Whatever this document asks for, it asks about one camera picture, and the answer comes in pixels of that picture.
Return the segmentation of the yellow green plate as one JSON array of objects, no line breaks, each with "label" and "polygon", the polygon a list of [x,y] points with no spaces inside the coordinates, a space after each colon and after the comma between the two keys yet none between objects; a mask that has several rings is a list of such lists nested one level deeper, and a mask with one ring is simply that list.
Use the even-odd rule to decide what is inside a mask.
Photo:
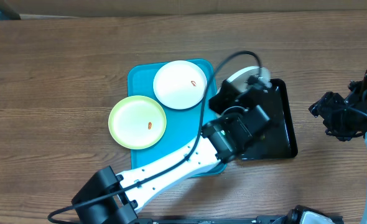
[{"label": "yellow green plate", "polygon": [[119,101],[111,110],[108,128],[121,146],[141,150],[156,144],[164,135],[167,118],[156,100],[134,95]]}]

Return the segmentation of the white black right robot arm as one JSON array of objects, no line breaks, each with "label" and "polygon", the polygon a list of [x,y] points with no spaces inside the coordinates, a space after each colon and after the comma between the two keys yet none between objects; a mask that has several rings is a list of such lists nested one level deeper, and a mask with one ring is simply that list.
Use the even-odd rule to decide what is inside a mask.
[{"label": "white black right robot arm", "polygon": [[[367,149],[367,70],[363,80],[350,82],[348,89],[350,94],[346,98],[327,92],[309,107],[309,111],[314,117],[323,118],[326,135],[343,142],[362,136]],[[367,223],[367,190],[361,223]]]}]

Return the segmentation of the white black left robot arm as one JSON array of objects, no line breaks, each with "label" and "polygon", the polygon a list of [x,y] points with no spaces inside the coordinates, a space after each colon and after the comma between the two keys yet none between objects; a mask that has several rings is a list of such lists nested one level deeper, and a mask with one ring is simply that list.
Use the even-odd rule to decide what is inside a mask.
[{"label": "white black left robot arm", "polygon": [[209,101],[221,116],[201,126],[187,145],[140,168],[96,172],[72,199],[80,222],[132,223],[162,192],[244,154],[271,127],[271,116],[255,101],[271,87],[271,82],[239,86],[224,80]]}]

